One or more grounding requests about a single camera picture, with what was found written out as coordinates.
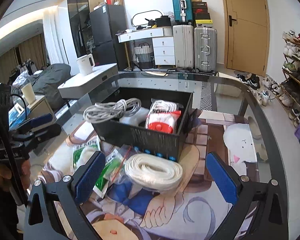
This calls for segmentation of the person's left hand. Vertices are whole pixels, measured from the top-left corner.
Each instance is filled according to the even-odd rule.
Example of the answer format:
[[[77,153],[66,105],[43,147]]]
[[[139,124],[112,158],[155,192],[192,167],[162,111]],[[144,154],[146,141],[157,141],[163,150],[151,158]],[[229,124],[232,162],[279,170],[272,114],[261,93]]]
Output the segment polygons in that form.
[[[22,163],[21,170],[21,182],[23,185],[23,188],[26,190],[30,186],[30,175],[31,175],[31,164],[29,160],[26,160]],[[5,165],[0,164],[0,188],[2,188],[4,191],[9,191],[11,186],[11,178],[12,174],[9,168],[7,168]]]

